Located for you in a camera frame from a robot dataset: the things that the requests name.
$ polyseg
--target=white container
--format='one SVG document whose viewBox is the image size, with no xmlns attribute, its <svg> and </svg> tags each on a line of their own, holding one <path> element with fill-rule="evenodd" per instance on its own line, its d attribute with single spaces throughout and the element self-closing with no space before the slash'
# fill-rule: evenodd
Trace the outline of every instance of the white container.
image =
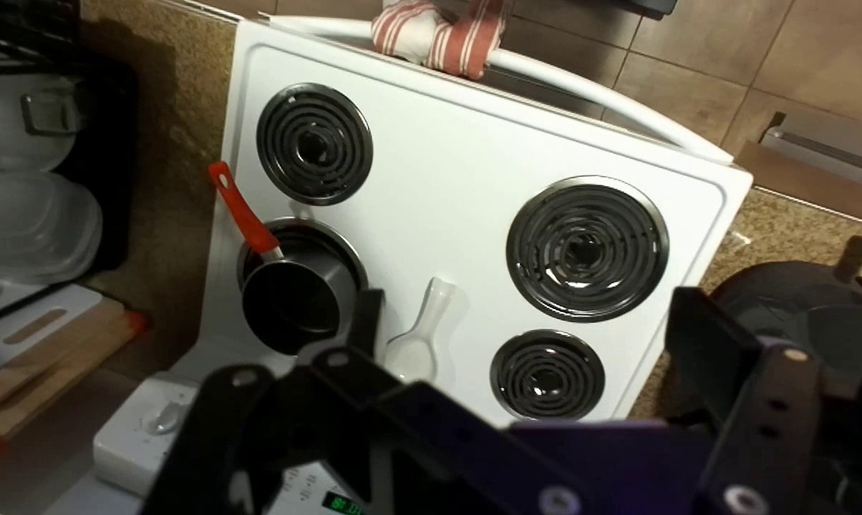
<svg viewBox="0 0 862 515">
<path fill-rule="evenodd" d="M 71 280 L 90 270 L 100 235 L 90 188 L 61 174 L 0 171 L 0 278 Z"/>
</svg>

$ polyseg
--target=black frying pan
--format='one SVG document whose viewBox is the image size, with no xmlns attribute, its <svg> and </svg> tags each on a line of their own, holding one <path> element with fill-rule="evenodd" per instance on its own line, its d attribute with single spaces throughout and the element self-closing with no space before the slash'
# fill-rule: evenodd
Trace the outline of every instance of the black frying pan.
<svg viewBox="0 0 862 515">
<path fill-rule="evenodd" d="M 243 278 L 243 315 L 252 333 L 284 356 L 346 333 L 359 295 L 346 264 L 317 250 L 284 255 L 239 191 L 229 165 L 213 164 L 209 177 L 246 247 L 260 255 L 260 265 Z"/>
</svg>

